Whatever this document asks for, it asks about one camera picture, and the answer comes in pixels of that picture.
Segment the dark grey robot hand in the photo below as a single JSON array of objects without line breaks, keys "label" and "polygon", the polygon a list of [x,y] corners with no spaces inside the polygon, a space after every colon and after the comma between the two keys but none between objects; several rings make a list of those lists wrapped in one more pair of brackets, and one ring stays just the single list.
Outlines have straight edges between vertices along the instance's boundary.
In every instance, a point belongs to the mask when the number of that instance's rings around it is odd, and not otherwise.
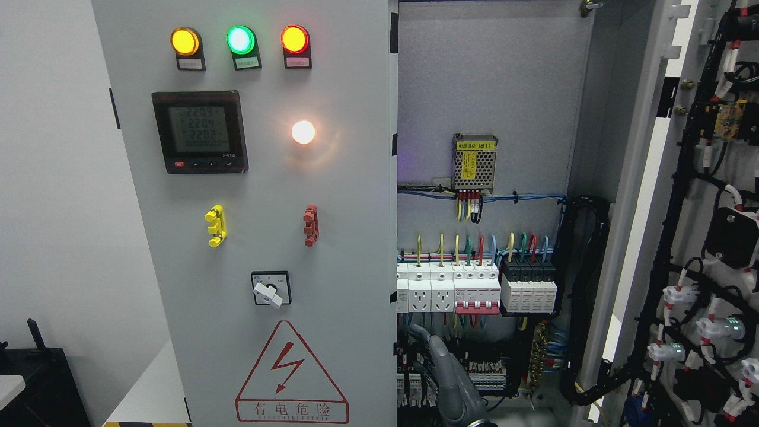
[{"label": "dark grey robot hand", "polygon": [[480,394],[460,362],[444,341],[418,324],[407,332],[419,340],[429,354],[425,374],[436,394],[436,405],[445,426],[496,426],[485,410]]}]

